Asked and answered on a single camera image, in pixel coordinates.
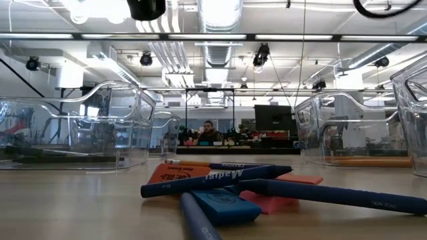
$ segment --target ceiling duct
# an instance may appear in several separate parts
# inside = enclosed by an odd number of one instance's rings
[[[235,33],[238,31],[242,16],[243,0],[197,0],[199,8],[199,24],[204,33]],[[205,76],[208,84],[224,83],[228,77],[228,69],[233,54],[231,46],[203,46],[206,69]],[[210,93],[219,103],[218,93]]]
[[[397,32],[397,35],[425,35],[427,33],[427,17],[423,17],[415,23],[405,27],[403,30]],[[397,51],[409,43],[381,43],[377,44],[375,47],[367,50],[366,52],[360,54],[357,57],[352,59],[343,60],[342,70],[348,71],[351,69],[358,69],[363,66],[366,66],[370,63],[373,63],[394,51]],[[309,84],[310,81],[315,81],[316,78],[325,76],[334,71],[335,67],[339,66],[340,61],[338,59],[331,61],[327,66],[320,69],[318,72],[314,73],[308,80],[304,83]]]

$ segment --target ceiling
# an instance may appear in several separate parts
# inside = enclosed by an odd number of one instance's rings
[[[74,24],[67,9],[47,8],[60,7],[59,0],[53,1],[25,1],[34,7],[20,2],[10,5],[12,31],[39,31],[39,32],[68,32],[80,31],[88,33],[127,32],[137,33],[135,21],[128,18],[121,24],[110,23],[105,18],[90,18],[86,23]],[[322,33],[322,34],[397,34],[401,29],[425,17],[427,1],[417,10],[387,20],[367,19],[354,11],[352,0],[308,0],[304,11],[303,0],[292,0],[290,9],[284,7],[285,1],[274,0],[244,0],[241,33]],[[368,7],[385,8],[383,0],[367,1]],[[402,6],[406,0],[390,0],[393,7]],[[9,31],[9,4],[10,1],[0,0],[0,31]],[[179,25],[184,33],[199,32],[196,1],[179,1]],[[108,69],[100,68],[93,59],[86,57],[88,42],[78,41],[14,41],[12,48],[61,49],[85,64],[88,70],[96,75],[97,81],[119,80],[119,77]],[[146,42],[104,42],[104,45],[113,46],[118,53],[118,61],[125,65],[134,75],[138,76],[144,85],[149,87],[163,87],[160,81],[162,66],[154,57],[153,64],[142,67],[139,58],[143,51],[150,51]],[[340,57],[353,58],[375,46],[373,43],[341,43]],[[289,88],[298,87],[311,75],[319,71],[324,65],[338,58],[337,43],[269,43],[271,59],[264,65],[261,73],[254,73],[252,58],[258,49],[259,43],[245,42],[235,47],[231,70],[228,75],[228,84],[240,86],[241,78],[248,78],[248,85],[255,82],[258,88],[279,87],[278,79],[286,83]],[[0,47],[10,47],[8,42],[2,42]],[[191,70],[194,72],[196,83],[204,78],[204,61],[201,47],[194,42],[184,42],[185,52],[189,59]],[[407,45],[404,48],[388,55],[389,67],[378,69],[367,67],[363,74],[365,87],[373,87],[388,80],[391,74],[412,62],[413,56],[427,51],[427,45]],[[326,82],[329,87],[334,85],[334,76],[328,75]]]

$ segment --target marker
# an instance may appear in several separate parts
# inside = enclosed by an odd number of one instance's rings
[[[238,186],[255,193],[277,197],[367,207],[415,215],[427,214],[427,200],[419,197],[263,179],[241,181]]]
[[[180,161],[173,159],[166,159],[165,163],[167,164],[176,164],[176,165],[187,165],[187,166],[198,166],[198,167],[210,167],[211,169],[217,170],[240,170],[240,169],[249,169],[252,167],[263,167],[270,164],[252,164],[252,163],[204,163],[196,161]]]
[[[189,232],[193,235],[192,239],[222,239],[191,194],[183,193],[179,200],[179,205],[181,206],[182,213],[187,221]]]
[[[273,179],[282,174],[289,173],[290,171],[292,171],[290,166],[266,165],[263,167],[216,173],[203,177],[191,177],[164,183],[152,183],[141,186],[141,196],[157,197],[185,193],[190,190],[221,188],[238,184],[238,182],[242,180]]]

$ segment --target orange eraser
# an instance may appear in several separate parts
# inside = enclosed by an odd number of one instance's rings
[[[297,203],[297,199],[290,199],[287,197],[270,197],[261,194],[256,194],[251,191],[242,191],[240,197],[246,201],[255,203],[258,207],[261,207],[263,214],[272,214],[282,208],[284,205]]]
[[[162,163],[155,168],[148,183],[160,183],[189,177],[201,177],[208,175],[210,171],[211,169],[209,167],[194,167]]]
[[[307,175],[294,175],[291,173],[286,173],[286,174],[283,174],[283,175],[280,175],[279,177],[277,177],[276,180],[317,185],[323,181],[323,177],[307,176]]]

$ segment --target black monitor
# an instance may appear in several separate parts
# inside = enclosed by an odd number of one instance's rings
[[[255,123],[257,131],[290,131],[295,135],[296,121],[290,106],[255,105]]]

